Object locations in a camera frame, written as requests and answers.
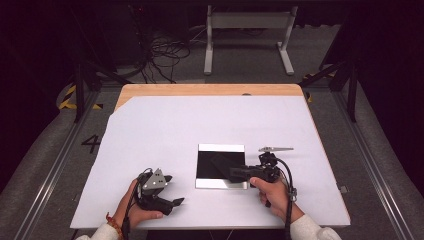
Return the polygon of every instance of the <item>sleeve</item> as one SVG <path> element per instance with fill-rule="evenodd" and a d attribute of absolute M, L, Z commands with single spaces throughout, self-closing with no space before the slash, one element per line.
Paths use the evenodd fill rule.
<path fill-rule="evenodd" d="M 291 224 L 290 233 L 293 240 L 341 240 L 333 229 L 321 228 L 306 214 Z"/>
<path fill-rule="evenodd" d="M 97 231 L 90 238 L 86 235 L 77 238 L 76 240 L 117 240 L 118 233 L 115 228 L 111 227 L 109 224 L 102 224 Z"/>

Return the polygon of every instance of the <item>printed number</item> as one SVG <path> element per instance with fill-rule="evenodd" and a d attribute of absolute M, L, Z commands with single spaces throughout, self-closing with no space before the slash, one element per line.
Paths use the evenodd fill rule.
<path fill-rule="evenodd" d="M 82 142 L 81 145 L 91 146 L 90 153 L 93 153 L 94 152 L 94 148 L 96 147 L 96 145 L 100 145 L 100 143 L 101 143 L 101 142 L 97 142 L 97 139 L 99 139 L 99 136 L 97 136 L 96 134 L 94 134 L 89 139 L 87 139 L 84 142 Z"/>

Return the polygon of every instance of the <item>human hand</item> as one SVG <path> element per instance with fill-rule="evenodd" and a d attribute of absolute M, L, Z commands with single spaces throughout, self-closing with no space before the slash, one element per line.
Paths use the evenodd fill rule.
<path fill-rule="evenodd" d="M 260 178 L 250 178 L 250 183 L 259 189 L 259 199 L 265 205 L 267 201 L 271 203 L 271 212 L 280 217 L 283 221 L 286 220 L 287 206 L 289 196 L 287 193 L 287 186 L 283 181 L 276 181 L 275 183 L 266 182 Z M 293 203 L 291 222 L 296 221 L 302 217 L 304 213 L 302 210 Z"/>
<path fill-rule="evenodd" d="M 125 193 L 125 195 L 122 197 L 121 201 L 119 202 L 119 205 L 116 209 L 116 212 L 113 215 L 113 219 L 115 219 L 115 221 L 116 221 L 116 223 L 118 224 L 119 227 L 122 226 L 122 222 L 124 221 L 128 201 L 131 198 L 131 194 L 132 194 L 133 189 L 136 186 L 136 184 L 137 184 L 137 180 L 134 179 L 131 182 L 131 185 L 128 188 L 128 191 Z M 130 227 L 131 227 L 131 229 L 133 229 L 138 224 L 140 224 L 142 221 L 162 218 L 163 214 L 160 211 L 143 210 L 137 204 L 134 204 L 134 206 L 132 206 L 130 208 L 129 212 L 128 212 L 128 217 L 129 217 L 129 220 L 130 220 Z"/>

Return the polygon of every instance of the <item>metal stand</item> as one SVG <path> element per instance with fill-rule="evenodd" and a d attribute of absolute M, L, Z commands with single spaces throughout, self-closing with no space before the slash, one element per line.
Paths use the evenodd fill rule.
<path fill-rule="evenodd" d="M 114 81 L 121 83 L 122 85 L 131 84 L 130 81 L 110 72 L 103 67 L 87 61 L 79 60 L 75 67 L 75 86 L 76 86 L 76 104 L 77 114 L 74 122 L 77 123 L 82 115 L 84 114 L 85 97 L 84 97 L 84 83 L 87 84 L 90 91 L 100 91 L 101 82 L 98 80 L 95 72 L 100 72 L 105 76 L 113 79 Z"/>
<path fill-rule="evenodd" d="M 287 75 L 293 75 L 294 70 L 287 54 L 287 44 L 296 18 L 296 12 L 297 7 L 292 7 L 290 12 L 212 12 L 212 7 L 209 5 L 206 21 L 205 75 L 212 74 L 213 28 L 284 28 L 284 41 L 277 42 L 277 47 Z"/>
<path fill-rule="evenodd" d="M 349 113 L 350 120 L 356 122 L 355 118 L 355 102 L 356 102 L 356 89 L 357 89 L 357 69 L 354 63 L 340 62 L 318 72 L 317 74 L 309 77 L 308 79 L 298 83 L 302 88 L 314 83 L 326 75 L 336 72 L 334 78 L 331 80 L 329 87 L 331 91 L 341 91 L 346 82 L 350 79 L 347 101 L 347 112 Z"/>

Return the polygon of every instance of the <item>gray carpet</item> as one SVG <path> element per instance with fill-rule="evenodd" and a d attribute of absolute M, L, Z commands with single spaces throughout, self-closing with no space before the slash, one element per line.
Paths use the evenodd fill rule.
<path fill-rule="evenodd" d="M 214 40 L 214 64 L 211 76 L 203 75 L 205 44 L 196 43 L 188 58 L 174 68 L 173 78 L 179 83 L 185 80 L 198 83 L 295 83 L 308 73 L 317 72 L 338 27 L 294 29 L 288 53 L 295 75 L 287 76 L 275 42 L 279 33 L 265 31 L 257 37 L 239 32 L 222 32 Z M 155 79 L 166 82 L 157 72 Z M 141 76 L 131 78 L 143 82 Z M 309 107 L 327 152 L 339 185 L 346 186 L 343 194 L 352 225 L 336 229 L 342 239 L 398 239 L 392 223 L 375 190 L 373 182 L 362 162 L 362 155 L 336 105 L 334 94 L 321 81 L 307 89 L 312 95 Z M 98 147 L 90 153 L 91 146 L 81 145 L 93 135 L 103 136 L 108 116 L 113 112 L 119 88 L 103 88 L 95 100 L 103 104 L 102 110 L 90 111 L 70 157 L 60 174 L 35 228 L 31 239 L 69 240 L 74 230 L 70 222 L 78 204 L 90 168 L 95 161 Z M 34 201 L 38 189 L 46 178 L 61 145 L 65 142 L 75 117 L 75 110 L 63 109 L 60 115 L 45 129 L 0 196 L 0 239 L 13 239 Z M 396 155 L 387 142 L 374 113 L 361 89 L 358 91 L 357 125 L 361 129 L 375 160 L 390 186 L 415 239 L 424 239 L 422 196 L 405 175 Z M 91 235 L 91 231 L 79 231 Z M 144 239 L 144 231 L 136 231 L 131 239 Z"/>

